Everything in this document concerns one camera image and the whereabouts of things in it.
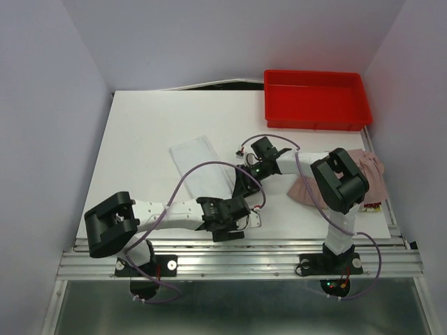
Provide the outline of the white skirt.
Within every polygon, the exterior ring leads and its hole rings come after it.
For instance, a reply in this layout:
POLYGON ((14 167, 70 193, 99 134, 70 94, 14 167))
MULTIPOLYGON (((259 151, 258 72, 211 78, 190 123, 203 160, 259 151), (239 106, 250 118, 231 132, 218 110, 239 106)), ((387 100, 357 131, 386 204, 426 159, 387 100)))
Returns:
MULTIPOLYGON (((220 161, 206 136, 169 148, 177 171, 183 177, 189 170, 210 161, 220 161)), ((210 164, 196 168, 183 183, 192 198, 232 198, 234 183, 225 165, 210 164)))

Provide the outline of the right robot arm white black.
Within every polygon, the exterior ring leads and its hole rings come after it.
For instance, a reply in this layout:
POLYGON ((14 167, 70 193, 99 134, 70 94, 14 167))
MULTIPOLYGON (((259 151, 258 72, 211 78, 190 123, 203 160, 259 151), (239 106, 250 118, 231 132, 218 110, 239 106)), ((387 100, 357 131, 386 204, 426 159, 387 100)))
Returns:
POLYGON ((337 272, 346 265, 345 253, 352 249, 354 225, 360 205, 369 191, 369 182, 349 153, 342 148, 330 152, 307 153, 285 137, 275 138, 291 143, 294 148, 278 150, 268 134, 255 135, 243 142, 236 152, 246 157, 244 145, 251 145, 255 163, 245 161, 235 169, 233 196, 248 197, 261 190, 261 181, 273 175, 296 175, 322 217, 328 222, 321 256, 323 268, 337 272))

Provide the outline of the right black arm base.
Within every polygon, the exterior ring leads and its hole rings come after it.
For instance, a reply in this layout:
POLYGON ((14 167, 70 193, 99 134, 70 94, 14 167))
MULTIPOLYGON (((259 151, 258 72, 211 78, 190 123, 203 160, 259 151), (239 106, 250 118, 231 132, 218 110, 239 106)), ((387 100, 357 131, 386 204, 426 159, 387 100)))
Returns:
POLYGON ((320 253, 303 253, 298 256, 295 274, 300 277, 322 276, 321 289, 330 297, 347 298, 351 277, 363 274, 360 255, 352 245, 347 251, 335 255, 325 244, 320 253))

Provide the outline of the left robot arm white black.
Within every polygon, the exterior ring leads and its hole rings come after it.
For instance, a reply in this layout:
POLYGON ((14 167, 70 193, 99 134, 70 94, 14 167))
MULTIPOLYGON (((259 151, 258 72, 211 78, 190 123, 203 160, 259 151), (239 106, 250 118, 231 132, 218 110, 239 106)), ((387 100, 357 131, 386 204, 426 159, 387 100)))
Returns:
POLYGON ((85 213, 89 255, 93 259, 117 257, 141 275, 155 268, 152 244, 137 234, 154 230, 206 231, 212 241, 244 238, 244 229, 259 228, 261 219, 243 197, 228 200, 201 197, 163 204, 131 199, 122 191, 85 213))

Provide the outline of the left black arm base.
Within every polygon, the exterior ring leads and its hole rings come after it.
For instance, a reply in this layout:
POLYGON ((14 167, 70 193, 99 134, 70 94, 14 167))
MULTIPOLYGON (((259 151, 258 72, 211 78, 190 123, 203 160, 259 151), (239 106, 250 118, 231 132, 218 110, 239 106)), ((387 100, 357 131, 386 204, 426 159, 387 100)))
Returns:
POLYGON ((156 255, 150 242, 149 262, 133 267, 127 258, 117 258, 114 275, 127 278, 133 301, 142 304, 165 304, 180 298, 181 292, 174 285, 163 282, 162 278, 177 276, 178 257, 174 254, 156 255))

